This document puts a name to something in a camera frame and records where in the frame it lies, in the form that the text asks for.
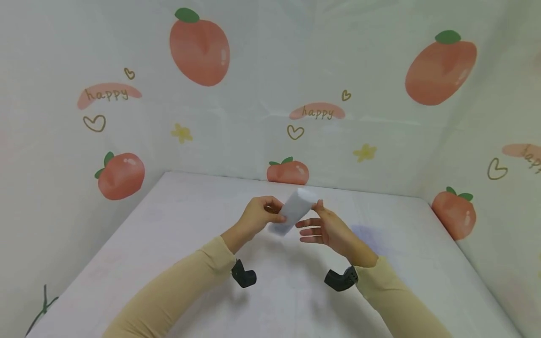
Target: left hand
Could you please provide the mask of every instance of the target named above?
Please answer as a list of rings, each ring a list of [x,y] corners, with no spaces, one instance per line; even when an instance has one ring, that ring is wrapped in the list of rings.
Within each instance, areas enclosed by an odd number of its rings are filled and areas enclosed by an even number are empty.
[[[272,209],[278,213],[282,207],[283,203],[273,196],[254,197],[251,199],[240,219],[222,234],[222,238],[229,250],[235,254],[244,244],[263,230],[267,223],[284,223],[286,221],[284,216],[265,210]]]

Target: yellow star flower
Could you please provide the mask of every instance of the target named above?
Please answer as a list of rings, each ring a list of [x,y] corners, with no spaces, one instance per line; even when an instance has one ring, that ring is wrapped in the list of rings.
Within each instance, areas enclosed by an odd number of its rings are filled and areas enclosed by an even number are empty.
[[[180,124],[175,123],[175,130],[171,131],[171,136],[179,138],[179,143],[184,143],[185,140],[193,141],[194,139],[190,135],[190,129],[182,127]]]
[[[364,160],[371,160],[374,158],[375,156],[375,151],[377,150],[378,148],[376,147],[370,147],[370,145],[368,143],[365,143],[362,145],[362,148],[361,150],[356,150],[353,152],[353,154],[355,156],[358,156],[359,158],[357,159],[357,163],[360,163]]]

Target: arm sleeve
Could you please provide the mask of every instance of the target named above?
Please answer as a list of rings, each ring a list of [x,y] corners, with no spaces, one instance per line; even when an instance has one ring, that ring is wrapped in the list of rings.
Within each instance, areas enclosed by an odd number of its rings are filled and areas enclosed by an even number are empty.
[[[394,338],[450,338],[439,319],[398,278],[385,257],[373,268],[355,267],[357,288],[381,315]]]
[[[222,237],[214,238],[144,286],[102,338],[165,337],[195,300],[230,276],[235,262]]]

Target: green leaf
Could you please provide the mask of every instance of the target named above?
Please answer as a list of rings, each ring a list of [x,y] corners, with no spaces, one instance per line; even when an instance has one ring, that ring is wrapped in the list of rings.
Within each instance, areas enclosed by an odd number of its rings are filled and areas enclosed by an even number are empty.
[[[94,174],[94,177],[95,177],[96,179],[100,178],[101,172],[102,172],[104,169],[105,169],[105,168],[102,168],[102,169],[98,170],[98,171]]]
[[[442,44],[455,44],[459,42],[462,38],[454,30],[444,30],[440,34],[436,35],[436,41]]]
[[[463,193],[463,194],[460,194],[458,195],[458,197],[462,197],[463,199],[471,202],[471,200],[473,199],[473,195],[472,194],[468,194],[468,193]]]
[[[196,23],[199,21],[199,15],[189,8],[179,8],[175,12],[175,16],[182,22]]]
[[[451,188],[451,187],[447,187],[445,190],[447,190],[448,193],[451,193],[451,194],[453,194],[453,195],[456,195],[456,194],[457,194],[457,192],[454,191],[454,189]]]
[[[109,163],[109,161],[111,161],[111,159],[115,157],[115,155],[110,151],[107,153],[107,155],[105,155],[105,158],[103,159],[103,166],[107,166],[107,163]]]

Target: white tabletop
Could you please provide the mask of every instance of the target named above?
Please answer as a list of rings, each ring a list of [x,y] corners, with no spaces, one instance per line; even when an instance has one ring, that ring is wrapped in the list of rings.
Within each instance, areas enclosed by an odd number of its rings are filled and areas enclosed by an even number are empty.
[[[254,196],[285,201],[297,186],[165,173],[28,338],[98,338],[146,283],[234,224]],[[325,201],[440,318],[455,337],[520,337],[419,198],[308,187]],[[314,217],[310,211],[306,217]],[[329,248],[263,230],[237,258],[258,281],[231,278],[204,295],[170,337],[391,337],[356,288],[323,282],[347,261]]]

